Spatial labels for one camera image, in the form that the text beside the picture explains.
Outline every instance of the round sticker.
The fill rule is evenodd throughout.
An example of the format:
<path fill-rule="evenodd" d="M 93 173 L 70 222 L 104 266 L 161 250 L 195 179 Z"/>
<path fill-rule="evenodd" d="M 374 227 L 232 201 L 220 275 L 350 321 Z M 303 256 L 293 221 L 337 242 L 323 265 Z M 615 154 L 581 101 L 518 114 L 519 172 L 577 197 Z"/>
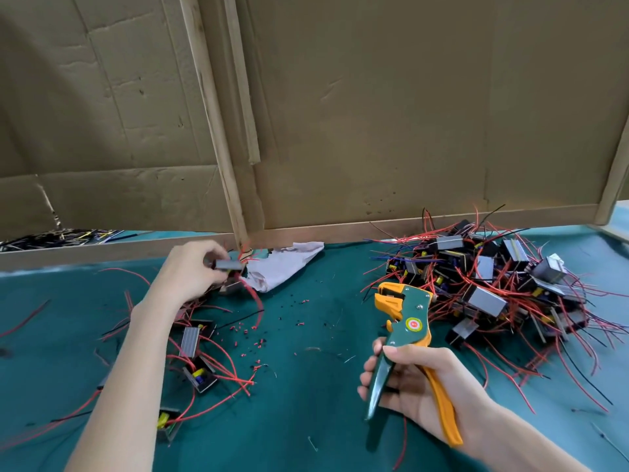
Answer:
<path fill-rule="evenodd" d="M 406 328 L 410 331 L 417 332 L 421 331 L 423 325 L 421 324 L 421 320 L 418 318 L 408 318 L 406 320 Z"/>

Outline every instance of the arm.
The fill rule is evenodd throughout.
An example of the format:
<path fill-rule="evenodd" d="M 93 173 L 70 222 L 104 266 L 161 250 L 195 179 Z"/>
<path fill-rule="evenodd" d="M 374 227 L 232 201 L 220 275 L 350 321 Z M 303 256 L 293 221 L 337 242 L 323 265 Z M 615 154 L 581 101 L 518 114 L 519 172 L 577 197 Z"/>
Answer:
<path fill-rule="evenodd" d="M 388 386 L 397 392 L 384 393 L 380 405 L 400 412 L 430 434 L 445 442 L 436 402 L 428 380 L 416 365 L 434 369 L 457 413 L 463 437 L 460 450 L 498 472 L 588 472 L 589 469 L 541 435 L 513 412 L 494 402 L 476 378 L 446 348 L 373 343 L 373 356 L 360 375 L 358 394 L 365 400 L 378 355 L 382 352 L 397 363 Z"/>
<path fill-rule="evenodd" d="M 120 354 L 66 472 L 152 469 L 170 327 L 184 302 L 226 279 L 224 272 L 203 266 L 208 252 L 229 258 L 212 240 L 174 247 L 133 309 Z"/>

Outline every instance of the orange handle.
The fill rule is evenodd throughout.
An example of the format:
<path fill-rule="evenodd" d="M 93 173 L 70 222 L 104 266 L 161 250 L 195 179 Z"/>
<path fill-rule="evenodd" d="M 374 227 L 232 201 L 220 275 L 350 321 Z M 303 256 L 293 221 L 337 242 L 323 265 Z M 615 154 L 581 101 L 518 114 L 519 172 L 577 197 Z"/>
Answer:
<path fill-rule="evenodd" d="M 457 426 L 457 418 L 454 412 L 454 406 L 443 384 L 436 375 L 434 369 L 429 367 L 422 367 L 422 370 L 429 379 L 430 386 L 435 394 L 436 406 L 439 410 L 439 418 L 441 419 L 441 427 L 444 430 L 445 439 L 448 441 L 448 445 L 455 447 L 456 445 L 462 445 L 463 439 L 459 433 L 459 427 Z"/>

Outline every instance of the white cloth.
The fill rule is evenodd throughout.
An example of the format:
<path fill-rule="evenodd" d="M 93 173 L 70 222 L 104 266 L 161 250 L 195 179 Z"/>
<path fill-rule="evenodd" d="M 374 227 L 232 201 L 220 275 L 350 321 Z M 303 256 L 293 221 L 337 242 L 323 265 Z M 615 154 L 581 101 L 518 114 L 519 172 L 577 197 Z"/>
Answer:
<path fill-rule="evenodd" d="M 323 242 L 293 244 L 274 250 L 263 260 L 247 263 L 245 281 L 261 293 L 272 290 L 301 270 L 314 256 L 323 250 Z"/>

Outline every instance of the hand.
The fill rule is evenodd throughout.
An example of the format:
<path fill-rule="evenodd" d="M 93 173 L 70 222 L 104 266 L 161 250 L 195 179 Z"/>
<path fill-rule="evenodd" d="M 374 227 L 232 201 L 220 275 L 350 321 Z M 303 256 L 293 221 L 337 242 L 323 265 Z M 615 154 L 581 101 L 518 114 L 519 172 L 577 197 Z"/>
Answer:
<path fill-rule="evenodd" d="M 227 251 L 214 240 L 188 242 L 173 247 L 146 293 L 145 300 L 172 302 L 179 309 L 186 301 L 199 298 L 210 285 L 227 280 L 227 273 L 203 264 L 206 254 L 214 260 L 230 258 Z"/>
<path fill-rule="evenodd" d="M 367 389 L 377 357 L 384 351 L 386 357 L 397 363 L 387 383 L 387 386 L 396 391 L 383 393 L 379 405 L 404 414 L 430 434 L 446 442 L 432 388 L 417 365 L 434 369 L 448 391 L 456 411 L 457 425 L 463 438 L 460 449 L 472 457 L 478 457 L 483 433 L 489 427 L 497 404 L 487 396 L 476 378 L 451 350 L 415 345 L 383 347 L 385 341 L 386 338 L 378 338 L 373 342 L 374 356 L 367 359 L 365 372 L 360 375 L 360 397 L 367 399 Z"/>

